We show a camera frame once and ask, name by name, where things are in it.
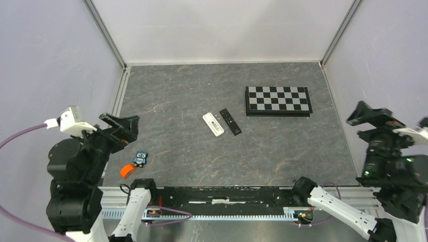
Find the white remote control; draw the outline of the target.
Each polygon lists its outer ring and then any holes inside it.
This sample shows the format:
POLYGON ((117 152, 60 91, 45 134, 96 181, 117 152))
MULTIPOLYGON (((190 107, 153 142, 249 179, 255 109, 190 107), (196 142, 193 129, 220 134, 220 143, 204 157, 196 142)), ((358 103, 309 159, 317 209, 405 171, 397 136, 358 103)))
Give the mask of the white remote control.
POLYGON ((221 136, 225 132, 211 112, 204 114, 202 118, 216 137, 221 136))

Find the black remote control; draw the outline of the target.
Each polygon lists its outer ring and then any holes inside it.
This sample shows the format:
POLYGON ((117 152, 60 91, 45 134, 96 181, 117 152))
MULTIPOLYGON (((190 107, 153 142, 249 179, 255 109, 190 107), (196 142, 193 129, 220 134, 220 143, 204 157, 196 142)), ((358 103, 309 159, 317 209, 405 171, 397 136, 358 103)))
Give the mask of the black remote control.
POLYGON ((242 133, 242 130, 239 128, 239 126, 226 108, 220 110, 220 115, 222 116, 234 136, 242 133))

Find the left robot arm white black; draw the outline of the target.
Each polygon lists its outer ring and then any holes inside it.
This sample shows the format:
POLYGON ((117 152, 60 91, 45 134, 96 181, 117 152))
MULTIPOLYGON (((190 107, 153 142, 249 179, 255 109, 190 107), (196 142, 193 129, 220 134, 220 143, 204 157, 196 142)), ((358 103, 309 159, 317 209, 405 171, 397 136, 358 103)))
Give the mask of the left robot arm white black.
POLYGON ((110 155, 137 140, 139 117, 103 113, 100 119, 107 129, 90 125, 73 110, 48 122, 70 137, 56 143, 48 154, 52 181, 46 214, 55 232, 74 241, 136 241, 144 210, 158 201, 154 180, 132 182, 125 213, 111 234, 104 228, 103 192, 98 184, 110 155))

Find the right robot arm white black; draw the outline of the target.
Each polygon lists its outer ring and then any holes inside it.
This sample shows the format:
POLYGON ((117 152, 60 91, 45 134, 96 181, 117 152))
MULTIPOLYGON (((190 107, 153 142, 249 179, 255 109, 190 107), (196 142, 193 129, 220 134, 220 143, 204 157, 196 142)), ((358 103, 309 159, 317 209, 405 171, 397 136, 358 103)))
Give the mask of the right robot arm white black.
POLYGON ((362 212, 306 177, 300 177, 292 187, 292 201, 322 209, 367 241, 427 241, 427 156, 402 154, 411 146, 427 145, 427 118, 412 129, 394 118, 389 109, 374 109, 360 101, 346 122, 351 126, 372 125, 371 130, 357 132, 368 144, 357 181, 377 189, 373 195, 387 217, 362 212))

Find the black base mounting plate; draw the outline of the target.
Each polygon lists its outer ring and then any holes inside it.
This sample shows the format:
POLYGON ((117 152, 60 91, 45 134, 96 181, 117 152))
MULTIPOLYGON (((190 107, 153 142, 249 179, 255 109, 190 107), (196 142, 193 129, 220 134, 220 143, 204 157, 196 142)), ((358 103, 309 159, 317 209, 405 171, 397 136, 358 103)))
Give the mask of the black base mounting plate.
POLYGON ((158 187, 149 202, 194 216, 283 215, 284 208, 309 208, 291 187, 158 187))

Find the black white chessboard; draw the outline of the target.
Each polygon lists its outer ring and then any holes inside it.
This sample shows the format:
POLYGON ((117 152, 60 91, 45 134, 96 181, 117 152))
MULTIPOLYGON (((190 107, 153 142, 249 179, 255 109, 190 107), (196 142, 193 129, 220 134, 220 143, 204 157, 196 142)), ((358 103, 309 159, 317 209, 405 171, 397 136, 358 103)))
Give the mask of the black white chessboard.
POLYGON ((247 116, 309 117, 312 113, 307 87, 247 86, 247 116))

